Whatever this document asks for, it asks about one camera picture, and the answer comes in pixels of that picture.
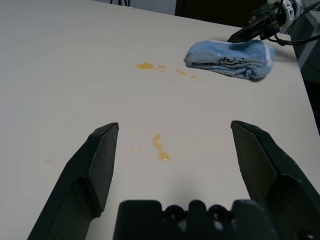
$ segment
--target table surface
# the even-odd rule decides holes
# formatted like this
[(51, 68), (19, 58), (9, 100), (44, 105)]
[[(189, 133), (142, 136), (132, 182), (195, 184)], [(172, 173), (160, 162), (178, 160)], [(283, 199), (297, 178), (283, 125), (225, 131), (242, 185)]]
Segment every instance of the table surface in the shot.
[[(184, 63), (194, 43), (236, 27), (88, 0), (0, 1), (1, 239), (28, 237), (66, 162), (111, 122), (114, 174), (88, 240), (112, 239), (124, 200), (248, 199), (232, 120), (269, 132), (320, 191), (320, 139), (291, 46), (268, 42), (272, 71), (251, 82)], [(165, 72), (135, 67), (144, 62)], [(157, 133), (170, 161), (157, 157)]]

